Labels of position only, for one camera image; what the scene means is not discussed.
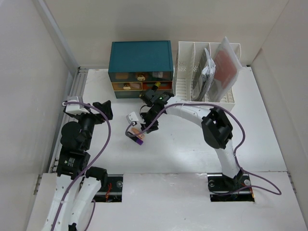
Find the orange highlighter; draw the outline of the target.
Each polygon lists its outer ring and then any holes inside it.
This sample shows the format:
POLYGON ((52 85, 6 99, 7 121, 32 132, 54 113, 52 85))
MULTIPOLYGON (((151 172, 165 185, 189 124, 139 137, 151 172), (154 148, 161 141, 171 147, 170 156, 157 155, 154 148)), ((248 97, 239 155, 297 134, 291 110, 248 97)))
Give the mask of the orange highlighter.
MULTIPOLYGON (((136 129, 136 128, 131 128, 130 129, 130 132, 132 133, 132 134, 139 134, 140 133, 140 131, 138 130, 138 129, 136 129)), ((143 138, 144 138, 144 134, 140 134, 140 135, 138 135, 137 136, 140 140, 143 140, 143 138)))

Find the teal drawer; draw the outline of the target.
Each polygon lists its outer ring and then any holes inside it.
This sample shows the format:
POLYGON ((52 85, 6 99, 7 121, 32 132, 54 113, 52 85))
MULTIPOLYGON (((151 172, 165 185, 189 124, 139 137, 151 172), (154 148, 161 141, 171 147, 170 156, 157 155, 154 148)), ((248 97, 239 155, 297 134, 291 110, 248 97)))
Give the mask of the teal drawer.
POLYGON ((112 82, 135 82, 135 81, 172 81, 173 71, 163 72, 163 78, 155 78, 152 72, 109 72, 112 82))
POLYGON ((131 98, 139 98, 143 93, 142 90, 119 90, 114 91, 117 99, 131 99, 131 98))

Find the yellow drawer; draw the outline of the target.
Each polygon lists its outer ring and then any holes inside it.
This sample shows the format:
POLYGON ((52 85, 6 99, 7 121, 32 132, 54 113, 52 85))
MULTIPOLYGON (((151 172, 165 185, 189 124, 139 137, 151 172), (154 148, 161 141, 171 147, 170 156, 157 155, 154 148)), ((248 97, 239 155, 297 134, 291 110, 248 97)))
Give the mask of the yellow drawer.
POLYGON ((112 83, 112 87, 113 87, 114 91, 119 91, 119 90, 141 90, 141 89, 132 89, 129 84, 130 84, 130 82, 113 82, 112 83))

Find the purple black highlighter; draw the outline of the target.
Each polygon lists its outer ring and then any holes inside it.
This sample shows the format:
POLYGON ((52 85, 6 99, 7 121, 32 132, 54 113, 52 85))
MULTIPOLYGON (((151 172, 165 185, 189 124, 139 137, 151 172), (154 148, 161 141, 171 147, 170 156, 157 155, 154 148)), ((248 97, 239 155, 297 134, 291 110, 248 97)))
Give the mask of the purple black highlighter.
POLYGON ((127 132, 126 136, 129 137, 132 141, 134 141, 138 145, 143 144, 143 140, 141 138, 139 138, 138 136, 133 136, 133 134, 131 132, 127 132))

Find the yellow black highlighter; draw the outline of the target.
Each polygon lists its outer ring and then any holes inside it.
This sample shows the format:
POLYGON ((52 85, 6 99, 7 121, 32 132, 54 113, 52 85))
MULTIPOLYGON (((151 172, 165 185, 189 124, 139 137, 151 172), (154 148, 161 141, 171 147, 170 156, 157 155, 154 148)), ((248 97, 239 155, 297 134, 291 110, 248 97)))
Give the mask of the yellow black highlighter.
POLYGON ((156 82, 153 86, 152 86, 152 90, 156 91, 159 87, 160 87, 160 82, 156 82))

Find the orange drawer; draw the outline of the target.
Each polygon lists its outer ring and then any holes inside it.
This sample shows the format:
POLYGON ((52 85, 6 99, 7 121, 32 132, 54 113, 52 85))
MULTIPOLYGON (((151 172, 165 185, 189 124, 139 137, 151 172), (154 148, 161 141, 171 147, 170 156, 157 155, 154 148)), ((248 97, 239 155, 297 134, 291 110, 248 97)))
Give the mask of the orange drawer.
MULTIPOLYGON (((151 89, 156 84, 155 81, 152 82, 142 82, 141 90, 146 91, 151 89)), ((172 91, 172 82, 171 81, 161 81, 157 91, 172 91)))

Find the grey spiral setup guide booklet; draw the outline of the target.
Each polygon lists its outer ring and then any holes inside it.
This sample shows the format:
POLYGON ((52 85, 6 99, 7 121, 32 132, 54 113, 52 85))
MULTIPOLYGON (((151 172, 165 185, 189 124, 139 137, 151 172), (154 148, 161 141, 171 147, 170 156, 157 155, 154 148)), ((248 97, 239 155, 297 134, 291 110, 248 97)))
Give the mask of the grey spiral setup guide booklet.
POLYGON ((204 48, 202 56, 193 78, 192 101, 201 101, 208 93, 214 79, 216 65, 210 57, 207 48, 204 48))

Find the clear zip pouch red card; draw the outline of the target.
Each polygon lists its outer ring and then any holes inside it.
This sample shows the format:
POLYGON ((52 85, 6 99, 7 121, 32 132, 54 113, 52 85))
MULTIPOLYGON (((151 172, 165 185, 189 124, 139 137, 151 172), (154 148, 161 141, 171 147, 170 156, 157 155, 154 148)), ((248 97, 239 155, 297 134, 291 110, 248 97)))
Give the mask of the clear zip pouch red card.
POLYGON ((211 102, 220 102, 237 81, 243 66, 227 37, 218 46, 213 61, 215 74, 207 95, 211 102))

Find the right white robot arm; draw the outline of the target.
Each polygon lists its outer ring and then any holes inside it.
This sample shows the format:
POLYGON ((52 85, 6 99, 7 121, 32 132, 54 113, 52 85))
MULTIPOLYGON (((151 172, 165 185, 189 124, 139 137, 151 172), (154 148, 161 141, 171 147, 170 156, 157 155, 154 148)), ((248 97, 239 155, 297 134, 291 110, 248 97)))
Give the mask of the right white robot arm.
POLYGON ((151 89, 142 93, 140 99, 149 107, 146 113, 141 113, 142 131, 149 134, 158 130, 158 116, 163 113, 198 125, 203 131, 205 142, 218 155, 224 186, 233 190, 240 185, 243 171, 236 164, 233 154, 233 126, 222 108, 211 105, 209 109, 205 109, 200 103, 190 103, 172 93, 157 93, 151 89))

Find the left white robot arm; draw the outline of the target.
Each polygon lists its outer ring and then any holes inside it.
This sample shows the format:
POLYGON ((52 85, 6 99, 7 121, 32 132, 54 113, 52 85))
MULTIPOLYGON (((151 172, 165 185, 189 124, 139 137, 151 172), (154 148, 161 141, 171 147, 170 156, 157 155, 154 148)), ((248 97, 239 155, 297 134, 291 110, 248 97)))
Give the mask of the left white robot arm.
POLYGON ((94 127, 113 119, 111 102, 86 104, 80 97, 63 102, 64 113, 74 118, 61 130, 62 145, 56 168, 56 186, 44 231, 82 231, 94 196, 107 187, 106 169, 94 167, 88 150, 94 127))

